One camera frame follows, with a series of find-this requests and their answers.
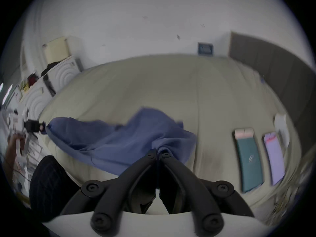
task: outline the cable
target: cable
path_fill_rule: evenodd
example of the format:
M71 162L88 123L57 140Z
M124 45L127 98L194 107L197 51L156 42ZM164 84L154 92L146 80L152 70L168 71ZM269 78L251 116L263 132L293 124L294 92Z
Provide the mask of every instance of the cable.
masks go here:
M18 170L14 169L13 167L10 166L10 164L9 164L8 161L5 159L5 157L3 157L3 159L6 161L7 165L8 165L13 171L18 172L21 176L23 176L20 171L18 171Z

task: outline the red object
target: red object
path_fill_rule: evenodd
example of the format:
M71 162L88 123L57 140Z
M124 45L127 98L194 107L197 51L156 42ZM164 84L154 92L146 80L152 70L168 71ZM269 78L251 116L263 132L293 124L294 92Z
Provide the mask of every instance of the red object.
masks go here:
M27 78L27 82L29 87L31 87L34 83L37 82L38 80L38 76L36 74L31 74L28 78Z

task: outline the person's hand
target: person's hand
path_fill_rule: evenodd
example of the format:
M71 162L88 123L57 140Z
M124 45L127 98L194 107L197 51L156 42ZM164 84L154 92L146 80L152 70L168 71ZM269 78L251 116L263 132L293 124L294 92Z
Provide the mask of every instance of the person's hand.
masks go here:
M16 140L20 140L20 149L24 149L24 136L21 134L13 134L8 140L7 153L16 156Z

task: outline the teal phone case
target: teal phone case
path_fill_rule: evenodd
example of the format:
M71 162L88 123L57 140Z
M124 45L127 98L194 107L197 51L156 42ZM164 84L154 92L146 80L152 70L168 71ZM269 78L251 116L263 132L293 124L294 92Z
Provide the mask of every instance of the teal phone case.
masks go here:
M263 174L258 147L254 137L236 141L239 154L242 191L250 191L263 184Z

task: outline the fluorescent light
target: fluorescent light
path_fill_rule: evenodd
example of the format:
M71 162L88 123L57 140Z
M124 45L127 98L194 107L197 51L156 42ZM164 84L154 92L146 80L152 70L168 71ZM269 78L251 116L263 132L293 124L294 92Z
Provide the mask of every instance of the fluorescent light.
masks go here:
M7 97L9 96L9 93L10 93L10 90L12 89L12 84L11 86L9 87L7 93L5 94L3 100L2 100L2 105L4 104L4 102L6 101Z

